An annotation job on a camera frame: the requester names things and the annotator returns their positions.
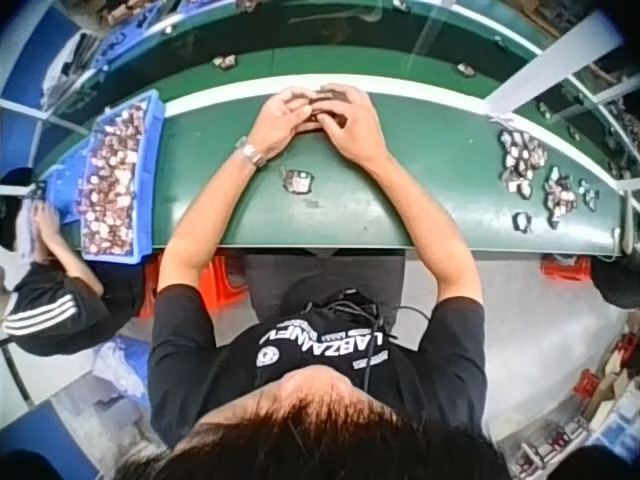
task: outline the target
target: red object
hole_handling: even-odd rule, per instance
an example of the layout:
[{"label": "red object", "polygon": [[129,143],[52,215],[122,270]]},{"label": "red object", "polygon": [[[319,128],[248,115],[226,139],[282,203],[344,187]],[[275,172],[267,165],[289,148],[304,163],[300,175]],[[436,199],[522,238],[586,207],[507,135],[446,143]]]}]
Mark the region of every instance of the red object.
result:
[{"label": "red object", "polygon": [[555,257],[545,255],[540,261],[540,271],[552,280],[584,282],[591,279],[591,259],[577,257],[573,265],[561,265]]},{"label": "red object", "polygon": [[600,378],[591,370],[583,370],[580,373],[580,380],[575,387],[573,387],[573,393],[580,395],[585,400],[589,400],[596,391]]},{"label": "red object", "polygon": [[616,350],[622,351],[622,358],[620,359],[620,366],[626,368],[629,358],[633,354],[634,350],[640,343],[640,338],[631,333],[627,333],[622,336],[620,341],[616,344]]},{"label": "red object", "polygon": [[242,301],[247,295],[247,286],[232,285],[227,272],[227,257],[216,255],[200,275],[200,293],[207,311],[215,312]]},{"label": "red object", "polygon": [[138,313],[138,318],[151,318],[155,312],[161,259],[162,253],[155,255],[153,259],[144,266],[144,302],[142,303],[140,313]]}]

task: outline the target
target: red stool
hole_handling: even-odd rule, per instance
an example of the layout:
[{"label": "red stool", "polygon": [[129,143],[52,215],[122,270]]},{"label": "red stool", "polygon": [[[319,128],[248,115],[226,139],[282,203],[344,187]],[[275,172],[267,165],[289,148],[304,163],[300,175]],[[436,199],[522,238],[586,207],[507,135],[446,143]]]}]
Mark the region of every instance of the red stool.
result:
[{"label": "red stool", "polygon": [[244,281],[240,285],[233,284],[227,270],[229,260],[225,255],[216,255],[200,275],[200,293],[209,312],[234,305],[247,296]]},{"label": "red stool", "polygon": [[155,313],[161,259],[162,253],[154,255],[153,259],[144,266],[144,302],[138,318],[149,319]]},{"label": "red stool", "polygon": [[591,258],[576,257],[571,265],[562,265],[553,255],[545,255],[540,261],[540,271],[552,280],[583,282],[591,279]]}]

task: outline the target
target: hand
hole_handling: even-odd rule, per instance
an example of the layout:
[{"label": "hand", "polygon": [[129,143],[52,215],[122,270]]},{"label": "hand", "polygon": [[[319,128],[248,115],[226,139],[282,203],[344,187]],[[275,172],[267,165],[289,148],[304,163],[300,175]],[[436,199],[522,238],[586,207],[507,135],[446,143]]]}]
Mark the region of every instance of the hand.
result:
[{"label": "hand", "polygon": [[290,87],[271,97],[262,106],[248,142],[267,160],[275,157],[297,132],[312,128],[304,123],[311,115],[309,100],[315,96],[311,90]]},{"label": "hand", "polygon": [[331,83],[323,88],[342,92],[348,100],[322,100],[313,104],[316,112],[331,112],[346,118],[346,125],[340,128],[330,115],[317,114],[318,122],[338,151],[365,169],[390,160],[378,114],[369,96],[348,85]]},{"label": "hand", "polygon": [[32,209],[33,231],[36,238],[38,236],[47,243],[60,236],[60,220],[58,212],[52,206],[38,201]]}]

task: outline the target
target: wristwatch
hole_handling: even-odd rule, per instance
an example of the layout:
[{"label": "wristwatch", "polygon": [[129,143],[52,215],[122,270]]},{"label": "wristwatch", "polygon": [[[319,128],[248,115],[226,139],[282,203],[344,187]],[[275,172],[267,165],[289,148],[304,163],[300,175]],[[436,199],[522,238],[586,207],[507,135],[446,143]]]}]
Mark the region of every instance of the wristwatch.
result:
[{"label": "wristwatch", "polygon": [[238,143],[236,143],[236,148],[240,150],[240,153],[247,157],[247,159],[256,168],[264,166],[264,164],[267,163],[267,159],[264,158],[264,156],[260,152],[258,152],[255,147],[251,145],[247,140],[248,139],[245,135],[240,140],[238,140]]}]

